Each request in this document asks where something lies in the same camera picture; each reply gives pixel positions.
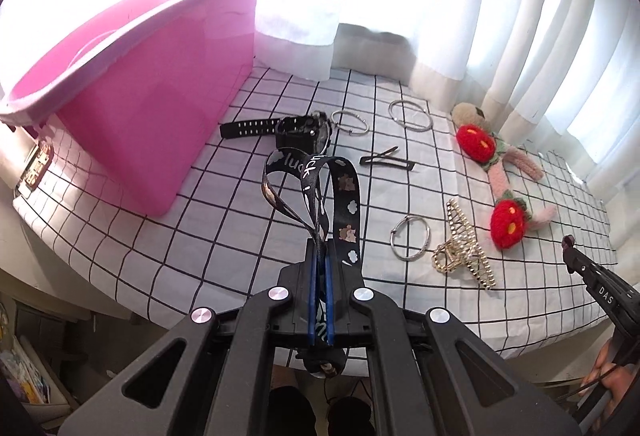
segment sheer curtain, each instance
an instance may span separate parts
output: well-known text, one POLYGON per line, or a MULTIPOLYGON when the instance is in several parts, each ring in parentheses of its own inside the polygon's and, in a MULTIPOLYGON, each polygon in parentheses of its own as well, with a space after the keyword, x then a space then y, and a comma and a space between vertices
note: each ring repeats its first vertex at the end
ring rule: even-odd
MULTIPOLYGON (((116 1, 4 0, 0 86, 116 1)), ((597 197, 635 204, 612 216, 615 243, 638 228, 638 0, 258 0, 256 30, 257 58, 277 70, 352 68, 444 110, 482 106, 508 142, 555 149, 597 197)))

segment silver bracelet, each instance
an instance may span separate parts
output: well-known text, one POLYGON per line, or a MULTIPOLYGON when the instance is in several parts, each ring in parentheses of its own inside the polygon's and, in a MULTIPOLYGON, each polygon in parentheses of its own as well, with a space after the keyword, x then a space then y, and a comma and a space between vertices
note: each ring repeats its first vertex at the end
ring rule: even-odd
POLYGON ((427 247, 429 246, 429 241, 431 241, 431 229, 429 228, 429 224, 427 223, 427 220, 424 216, 420 216, 418 214, 407 214, 404 218, 402 218, 398 222, 398 225, 396 225, 394 228, 391 229, 391 237, 389 238, 389 243, 391 244, 392 252, 398 259, 401 259, 402 261, 415 261, 416 259, 419 259, 427 251, 427 247), (416 252, 412 256, 401 256, 400 254, 398 254, 398 250, 396 249, 396 244, 394 243, 394 239, 400 227, 402 227, 402 225, 404 225, 405 223, 411 222, 412 220, 418 220, 424 224, 425 228, 427 229, 426 237, 424 238, 424 243, 422 245, 422 248, 418 252, 416 252))
POLYGON ((334 126, 337 129, 341 129, 342 131, 346 131, 350 135, 366 135, 367 133, 369 133, 369 124, 367 124, 367 121, 364 120, 362 117, 360 117, 355 111, 350 111, 349 109, 336 109, 331 114, 331 121, 332 121, 332 123, 334 123, 334 126), (355 119, 359 120, 361 123, 364 124, 364 126, 365 126, 364 129, 361 129, 359 127, 342 126, 341 124, 338 124, 337 121, 334 119, 334 115, 336 113, 340 113, 340 116, 342 116, 342 115, 350 115, 351 117, 354 117, 355 119))
POLYGON ((394 120, 395 123, 400 124, 402 127, 404 127, 404 129, 410 129, 411 131, 425 132, 425 131, 429 131, 433 127, 433 118, 431 117, 429 112, 426 109, 424 109, 422 106, 420 106, 417 102, 414 102, 414 101, 408 101, 408 100, 405 100, 405 99, 397 99, 397 100, 391 102, 389 104, 389 116, 394 120), (394 108, 394 106, 396 106, 398 104, 402 104, 402 106, 404 106, 404 105, 413 106, 418 111, 421 111, 422 113, 427 115, 427 117, 429 118, 429 125, 428 126, 420 126, 420 124, 404 122, 404 121, 401 121, 400 119, 394 117, 393 108, 394 108))

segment plush keychain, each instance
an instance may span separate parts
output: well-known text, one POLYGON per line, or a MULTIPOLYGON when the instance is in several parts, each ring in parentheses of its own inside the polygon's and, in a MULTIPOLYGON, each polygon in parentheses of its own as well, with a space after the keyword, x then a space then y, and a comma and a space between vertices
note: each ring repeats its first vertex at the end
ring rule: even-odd
POLYGON ((523 198, 516 197, 510 188, 503 163, 511 162, 533 180, 544 176, 542 169, 526 153, 505 143, 491 131, 480 108, 460 103, 451 112, 457 127, 456 138, 460 148, 482 167, 489 177, 489 185, 496 200, 491 215, 491 237, 499 249, 508 249, 518 243, 527 229, 537 230, 556 215, 555 205, 532 214, 523 198))

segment pink plush leg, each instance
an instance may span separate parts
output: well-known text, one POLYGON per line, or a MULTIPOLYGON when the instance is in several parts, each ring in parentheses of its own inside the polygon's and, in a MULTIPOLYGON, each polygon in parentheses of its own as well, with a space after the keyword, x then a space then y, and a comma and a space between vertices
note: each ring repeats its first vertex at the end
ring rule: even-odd
POLYGON ((542 172, 542 168, 530 159, 524 151, 521 151, 512 145, 510 145, 504 153, 504 159, 505 161, 510 161, 518 169, 524 171, 534 180, 539 180, 545 175, 542 172))
POLYGON ((549 225, 549 223, 551 223, 551 220, 556 216, 557 212, 557 206, 547 205, 541 211, 533 214, 532 219, 527 222, 527 229, 536 231, 538 229, 541 229, 545 225, 549 225))
POLYGON ((504 192, 509 190, 509 180, 504 172, 502 162, 494 163, 486 174, 489 177, 489 185, 494 193, 494 198, 501 198, 504 192))

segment pink storage box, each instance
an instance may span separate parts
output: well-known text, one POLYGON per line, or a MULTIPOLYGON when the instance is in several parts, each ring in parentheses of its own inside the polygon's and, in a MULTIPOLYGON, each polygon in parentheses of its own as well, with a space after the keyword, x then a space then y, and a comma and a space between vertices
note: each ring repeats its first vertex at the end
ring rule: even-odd
POLYGON ((0 121, 46 122, 62 159, 124 187, 97 197, 162 215, 252 70, 254 19, 255 0, 120 1, 47 52, 0 121))

